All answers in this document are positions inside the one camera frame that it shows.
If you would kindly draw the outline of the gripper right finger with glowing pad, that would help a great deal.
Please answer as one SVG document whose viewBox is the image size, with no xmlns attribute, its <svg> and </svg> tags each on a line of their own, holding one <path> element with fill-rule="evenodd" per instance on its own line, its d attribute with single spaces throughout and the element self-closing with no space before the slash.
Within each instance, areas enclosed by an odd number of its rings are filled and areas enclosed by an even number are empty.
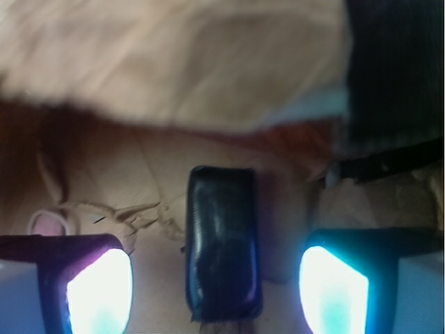
<svg viewBox="0 0 445 334">
<path fill-rule="evenodd" d="M 316 230 L 298 286 L 312 333 L 443 333 L 444 236 L 432 228 Z"/>
</svg>

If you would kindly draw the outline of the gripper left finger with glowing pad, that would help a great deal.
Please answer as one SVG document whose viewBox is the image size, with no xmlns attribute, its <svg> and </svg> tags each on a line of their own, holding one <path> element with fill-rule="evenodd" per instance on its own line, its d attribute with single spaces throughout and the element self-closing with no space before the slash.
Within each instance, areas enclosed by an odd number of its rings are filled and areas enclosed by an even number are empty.
<svg viewBox="0 0 445 334">
<path fill-rule="evenodd" d="M 133 296 L 117 237 L 1 237 L 2 333 L 123 333 Z"/>
</svg>

